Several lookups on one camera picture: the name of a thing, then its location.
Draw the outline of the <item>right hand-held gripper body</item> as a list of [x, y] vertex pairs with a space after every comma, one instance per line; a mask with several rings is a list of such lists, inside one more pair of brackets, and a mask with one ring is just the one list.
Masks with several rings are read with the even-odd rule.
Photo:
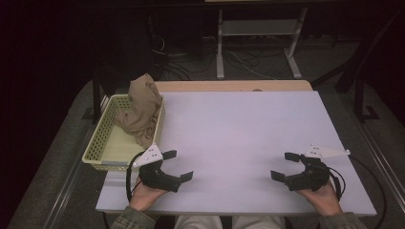
[[297, 175], [286, 176], [285, 184], [290, 191], [305, 189], [317, 191], [332, 178], [336, 191], [344, 192], [346, 190], [345, 179], [339, 172], [327, 166], [322, 158], [349, 156], [350, 154], [349, 150], [337, 150], [311, 144], [303, 154], [298, 154], [299, 162], [304, 165], [304, 171]]

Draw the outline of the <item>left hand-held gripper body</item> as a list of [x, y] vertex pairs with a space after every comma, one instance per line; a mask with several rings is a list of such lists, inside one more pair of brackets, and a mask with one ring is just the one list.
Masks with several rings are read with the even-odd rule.
[[164, 162], [163, 152], [156, 143], [153, 143], [144, 152], [136, 155], [132, 162], [133, 168], [139, 169], [139, 178], [150, 188], [161, 189], [177, 193], [182, 182], [179, 177], [167, 175], [162, 169]]

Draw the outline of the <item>yellow plastic basket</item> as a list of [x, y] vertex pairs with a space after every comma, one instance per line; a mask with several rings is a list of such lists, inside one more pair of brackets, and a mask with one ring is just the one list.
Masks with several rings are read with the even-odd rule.
[[128, 111], [130, 106], [127, 94], [115, 94], [110, 98], [84, 151], [83, 163], [99, 171], [124, 171], [133, 156], [145, 150], [115, 122], [117, 112]]

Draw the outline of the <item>tan cloth garment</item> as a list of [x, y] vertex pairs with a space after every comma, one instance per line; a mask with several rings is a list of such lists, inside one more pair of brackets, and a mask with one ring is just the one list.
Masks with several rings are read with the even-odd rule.
[[126, 134], [132, 135], [138, 145], [148, 148], [153, 143], [162, 104], [154, 79], [146, 73], [133, 80], [128, 98], [130, 108], [119, 110], [115, 122]]

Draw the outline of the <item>person's left hand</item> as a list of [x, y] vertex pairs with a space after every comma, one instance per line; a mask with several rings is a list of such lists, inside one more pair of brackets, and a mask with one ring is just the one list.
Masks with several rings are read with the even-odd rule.
[[150, 188], [138, 178], [129, 206], [137, 211], [145, 212], [164, 194], [166, 194], [165, 190]]

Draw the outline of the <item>person's right hand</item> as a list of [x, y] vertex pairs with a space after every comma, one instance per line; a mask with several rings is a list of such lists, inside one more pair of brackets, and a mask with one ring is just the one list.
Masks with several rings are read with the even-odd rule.
[[304, 197], [320, 216], [334, 216], [343, 212], [330, 181], [317, 191], [299, 190], [298, 194]]

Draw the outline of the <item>person's legs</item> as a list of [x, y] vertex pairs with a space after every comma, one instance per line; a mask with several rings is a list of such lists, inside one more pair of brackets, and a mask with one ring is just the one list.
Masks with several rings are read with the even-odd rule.
[[[174, 229], [224, 229], [219, 216], [179, 216]], [[231, 219], [231, 229], [286, 229], [280, 217], [237, 216]]]

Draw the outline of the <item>black metal stand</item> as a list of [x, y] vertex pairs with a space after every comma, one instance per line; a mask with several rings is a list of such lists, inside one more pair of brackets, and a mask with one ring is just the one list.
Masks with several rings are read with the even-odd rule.
[[376, 112], [364, 106], [365, 86], [371, 86], [405, 126], [405, 6], [365, 38], [342, 65], [310, 82], [312, 88], [342, 73], [335, 85], [341, 94], [354, 86], [354, 113], [364, 122]]

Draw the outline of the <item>white metal table frame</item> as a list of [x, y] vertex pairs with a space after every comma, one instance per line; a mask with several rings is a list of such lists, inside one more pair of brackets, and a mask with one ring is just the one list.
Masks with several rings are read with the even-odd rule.
[[284, 56], [288, 62], [293, 77], [295, 79], [301, 79], [301, 72], [293, 56], [305, 22], [307, 11], [307, 8], [302, 8], [296, 19], [224, 20], [223, 11], [219, 10], [216, 54], [217, 78], [220, 80], [224, 79], [224, 36], [290, 35], [291, 42], [288, 48], [284, 48]]

